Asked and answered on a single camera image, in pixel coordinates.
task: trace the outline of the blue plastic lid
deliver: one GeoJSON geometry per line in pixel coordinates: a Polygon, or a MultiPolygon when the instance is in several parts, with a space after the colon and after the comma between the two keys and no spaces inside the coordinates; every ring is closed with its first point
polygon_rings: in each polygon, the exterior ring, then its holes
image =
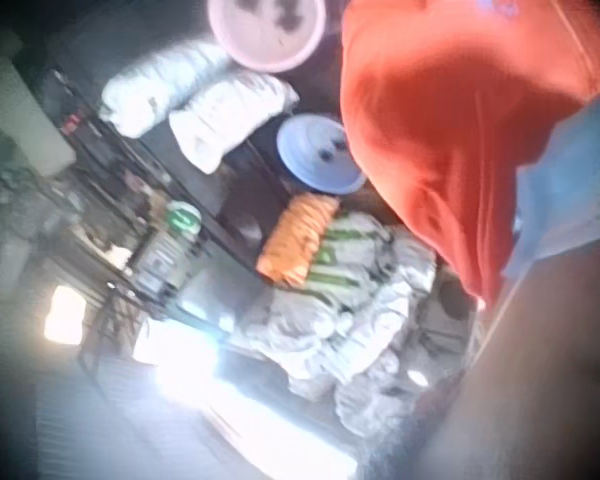
{"type": "Polygon", "coordinates": [[[344,127],[329,117],[291,117],[280,127],[277,145],[291,173],[316,190],[346,195],[367,181],[349,152],[344,127]]]}

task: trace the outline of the blue jeans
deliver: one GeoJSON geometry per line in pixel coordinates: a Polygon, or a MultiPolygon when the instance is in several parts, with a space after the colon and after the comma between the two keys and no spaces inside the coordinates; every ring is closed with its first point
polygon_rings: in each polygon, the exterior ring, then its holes
{"type": "Polygon", "coordinates": [[[536,164],[518,170],[517,212],[508,277],[600,239],[600,95],[554,128],[536,164]]]}

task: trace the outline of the orange shirt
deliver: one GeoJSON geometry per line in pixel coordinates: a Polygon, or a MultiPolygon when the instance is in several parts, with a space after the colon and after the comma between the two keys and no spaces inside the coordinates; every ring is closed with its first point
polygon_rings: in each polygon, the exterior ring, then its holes
{"type": "Polygon", "coordinates": [[[487,305],[513,247],[519,165],[600,92],[586,0],[354,0],[341,104],[356,162],[487,305]]]}

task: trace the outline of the person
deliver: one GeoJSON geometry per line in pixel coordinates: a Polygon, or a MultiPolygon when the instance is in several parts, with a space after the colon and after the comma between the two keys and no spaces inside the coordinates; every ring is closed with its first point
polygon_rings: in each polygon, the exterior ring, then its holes
{"type": "Polygon", "coordinates": [[[532,168],[519,180],[537,188],[518,191],[534,251],[490,312],[490,337],[371,446],[361,478],[600,478],[600,95],[532,168]]]}
{"type": "Polygon", "coordinates": [[[600,479],[600,240],[537,262],[427,407],[368,447],[360,480],[600,479]]]}
{"type": "Polygon", "coordinates": [[[515,246],[518,172],[599,93],[586,0],[353,0],[345,13],[353,157],[489,308],[515,246]]]}

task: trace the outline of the bucket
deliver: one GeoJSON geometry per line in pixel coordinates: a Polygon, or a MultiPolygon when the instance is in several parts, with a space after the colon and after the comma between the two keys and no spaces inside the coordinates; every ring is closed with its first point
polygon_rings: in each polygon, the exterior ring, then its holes
{"type": "Polygon", "coordinates": [[[367,181],[349,152],[344,127],[330,117],[291,117],[278,130],[277,147],[291,173],[320,192],[346,195],[367,181]]]}
{"type": "Polygon", "coordinates": [[[218,42],[241,65],[284,72],[304,63],[340,29],[344,0],[209,0],[218,42]]]}

